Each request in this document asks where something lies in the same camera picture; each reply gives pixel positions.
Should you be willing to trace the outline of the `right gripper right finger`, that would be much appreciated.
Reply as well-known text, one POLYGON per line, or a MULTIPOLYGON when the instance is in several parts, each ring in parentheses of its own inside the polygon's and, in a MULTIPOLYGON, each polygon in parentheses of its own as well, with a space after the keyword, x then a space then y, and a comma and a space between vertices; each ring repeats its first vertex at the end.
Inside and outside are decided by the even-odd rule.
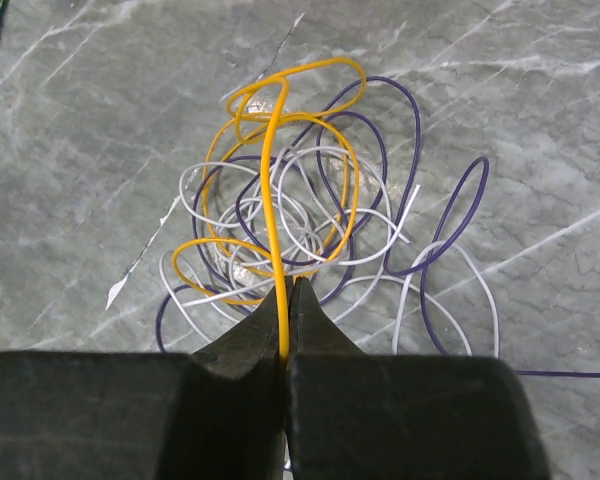
POLYGON ((487 357, 371 355, 305 278, 289 306, 287 432, 298 479, 546 479, 513 371, 487 357))

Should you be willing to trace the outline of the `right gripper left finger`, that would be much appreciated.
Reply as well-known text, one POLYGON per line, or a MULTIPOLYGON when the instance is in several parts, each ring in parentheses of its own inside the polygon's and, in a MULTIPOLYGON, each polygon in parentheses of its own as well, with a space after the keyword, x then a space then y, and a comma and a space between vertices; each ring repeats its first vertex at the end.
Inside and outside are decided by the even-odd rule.
POLYGON ((276 297, 194 354, 0 352, 0 479, 279 479, 276 297))

